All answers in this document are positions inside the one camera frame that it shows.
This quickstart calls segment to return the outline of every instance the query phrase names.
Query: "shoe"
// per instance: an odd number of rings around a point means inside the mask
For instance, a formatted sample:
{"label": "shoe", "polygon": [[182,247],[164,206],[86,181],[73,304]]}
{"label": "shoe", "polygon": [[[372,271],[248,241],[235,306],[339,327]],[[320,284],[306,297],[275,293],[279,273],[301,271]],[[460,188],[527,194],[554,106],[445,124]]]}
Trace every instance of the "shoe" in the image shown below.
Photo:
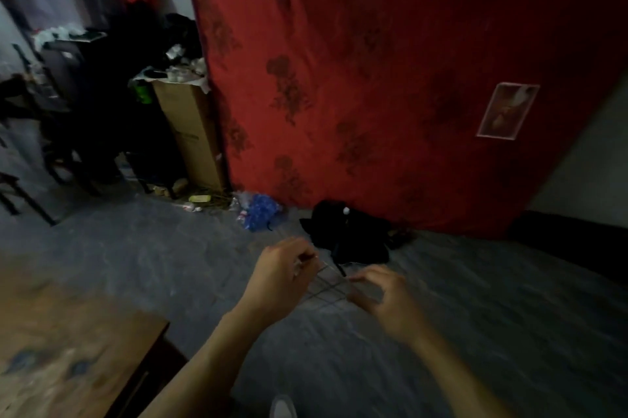
{"label": "shoe", "polygon": [[277,395],[272,401],[270,418],[296,418],[294,403],[287,395]]}

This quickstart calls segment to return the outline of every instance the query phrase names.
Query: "gray floor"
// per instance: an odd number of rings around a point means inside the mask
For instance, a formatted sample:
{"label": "gray floor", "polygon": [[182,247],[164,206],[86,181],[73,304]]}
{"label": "gray floor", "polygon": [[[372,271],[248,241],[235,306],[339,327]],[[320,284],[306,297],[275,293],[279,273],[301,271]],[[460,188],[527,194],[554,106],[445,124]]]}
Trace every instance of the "gray floor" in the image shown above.
{"label": "gray floor", "polygon": [[[263,247],[301,234],[296,218],[306,214],[250,233],[232,213],[187,213],[122,187],[102,199],[67,188],[42,201],[64,217],[58,226],[27,208],[15,218],[0,210],[4,261],[161,313],[189,357],[236,303]],[[626,290],[505,242],[422,232],[392,258],[428,316],[519,416],[625,414]],[[265,416],[277,393],[303,417],[451,416],[420,362],[352,306],[300,307],[264,333],[236,383],[236,411]]]}

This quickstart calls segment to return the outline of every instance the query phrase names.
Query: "wooden table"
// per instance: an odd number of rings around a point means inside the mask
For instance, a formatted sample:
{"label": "wooden table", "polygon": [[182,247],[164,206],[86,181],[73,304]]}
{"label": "wooden table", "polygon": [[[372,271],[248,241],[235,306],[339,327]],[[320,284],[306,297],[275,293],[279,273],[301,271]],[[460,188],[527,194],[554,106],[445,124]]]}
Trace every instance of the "wooden table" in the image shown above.
{"label": "wooden table", "polygon": [[183,366],[165,319],[0,270],[0,416],[137,416]]}

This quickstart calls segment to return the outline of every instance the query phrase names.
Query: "hand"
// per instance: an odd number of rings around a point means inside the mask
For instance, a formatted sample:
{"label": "hand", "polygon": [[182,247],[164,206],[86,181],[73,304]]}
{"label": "hand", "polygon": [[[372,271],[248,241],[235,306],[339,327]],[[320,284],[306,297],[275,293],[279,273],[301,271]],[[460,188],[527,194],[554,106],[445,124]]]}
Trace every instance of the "hand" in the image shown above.
{"label": "hand", "polygon": [[320,270],[318,253],[303,238],[289,238],[262,251],[236,306],[268,327],[297,306]]}
{"label": "hand", "polygon": [[381,304],[354,290],[347,299],[375,317],[393,339],[411,345],[425,325],[425,317],[406,288],[402,275],[386,266],[371,265],[349,278],[352,282],[368,281],[382,288]]}

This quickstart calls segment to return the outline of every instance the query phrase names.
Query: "poster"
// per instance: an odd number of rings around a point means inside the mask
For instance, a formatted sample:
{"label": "poster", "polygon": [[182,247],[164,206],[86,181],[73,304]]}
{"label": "poster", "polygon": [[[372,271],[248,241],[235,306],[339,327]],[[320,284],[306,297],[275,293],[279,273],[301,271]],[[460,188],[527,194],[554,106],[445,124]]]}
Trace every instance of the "poster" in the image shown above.
{"label": "poster", "polygon": [[535,84],[500,82],[495,87],[477,136],[514,140],[539,88]]}

